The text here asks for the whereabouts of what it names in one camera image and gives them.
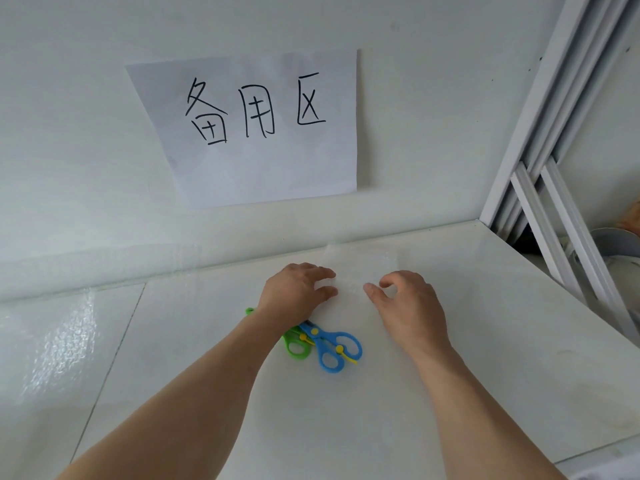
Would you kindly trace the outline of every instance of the green scissors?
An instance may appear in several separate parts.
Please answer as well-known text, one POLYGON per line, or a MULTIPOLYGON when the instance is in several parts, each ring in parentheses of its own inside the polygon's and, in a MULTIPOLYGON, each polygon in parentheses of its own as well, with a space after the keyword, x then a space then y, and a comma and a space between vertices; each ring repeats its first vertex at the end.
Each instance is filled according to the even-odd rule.
MULTIPOLYGON (((254 308, 247 308, 244 313, 249 314, 254 310, 254 308)), ((291 327, 282 336, 284 340, 284 345, 287 348, 287 352, 291 357, 297 360, 304 360, 309 357, 311 354, 311 347, 315 346, 313 340, 309 339, 307 334, 299 327, 291 327), (291 350, 291 344, 295 344, 295 348, 299 350, 296 352, 295 349, 291 350)))

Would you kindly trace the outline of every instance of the wall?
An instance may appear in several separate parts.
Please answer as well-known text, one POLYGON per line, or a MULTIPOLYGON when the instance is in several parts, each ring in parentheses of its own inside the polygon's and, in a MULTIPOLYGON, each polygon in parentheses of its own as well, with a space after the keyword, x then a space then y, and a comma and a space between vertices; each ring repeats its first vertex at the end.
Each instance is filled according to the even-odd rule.
MULTIPOLYGON (((640 196, 640 26, 598 95, 560 171, 590 228, 610 226, 640 196)), ((564 234, 547 192, 543 201, 564 234)))
POLYGON ((563 2, 2 0, 0 298, 478 217, 563 2), (358 192, 187 210, 124 64, 334 48, 358 192))

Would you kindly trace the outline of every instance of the person's right arm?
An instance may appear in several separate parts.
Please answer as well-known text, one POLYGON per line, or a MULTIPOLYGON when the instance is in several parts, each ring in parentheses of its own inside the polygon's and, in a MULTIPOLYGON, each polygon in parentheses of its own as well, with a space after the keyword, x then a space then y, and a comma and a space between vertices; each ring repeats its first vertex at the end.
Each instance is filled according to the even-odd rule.
POLYGON ((371 283, 364 290, 431 396, 447 478, 564 480, 455 352, 433 287, 411 271, 380 280, 383 288, 391 285, 394 298, 371 283))

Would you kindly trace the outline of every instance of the forearm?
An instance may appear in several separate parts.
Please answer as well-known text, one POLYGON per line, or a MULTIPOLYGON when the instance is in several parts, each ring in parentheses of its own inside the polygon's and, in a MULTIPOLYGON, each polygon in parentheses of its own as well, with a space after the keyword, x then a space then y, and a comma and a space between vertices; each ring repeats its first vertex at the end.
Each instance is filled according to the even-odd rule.
POLYGON ((457 353, 419 355, 415 362, 431 396, 449 480, 564 479, 457 353))
POLYGON ((76 460, 60 480, 204 480, 224 466, 255 377, 279 338, 260 312, 76 460))

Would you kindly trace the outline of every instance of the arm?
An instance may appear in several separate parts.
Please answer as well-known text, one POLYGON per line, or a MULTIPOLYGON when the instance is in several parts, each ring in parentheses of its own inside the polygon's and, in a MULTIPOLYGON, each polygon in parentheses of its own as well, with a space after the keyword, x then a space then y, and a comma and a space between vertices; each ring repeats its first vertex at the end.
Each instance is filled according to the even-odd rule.
POLYGON ((432 286, 411 271, 380 280, 392 284, 394 298, 371 283, 364 290, 431 396, 449 480, 564 480, 453 350, 432 286))
POLYGON ((73 462, 58 480, 210 480, 236 442, 255 377, 290 327, 335 296, 330 269, 290 264, 226 338, 73 462))

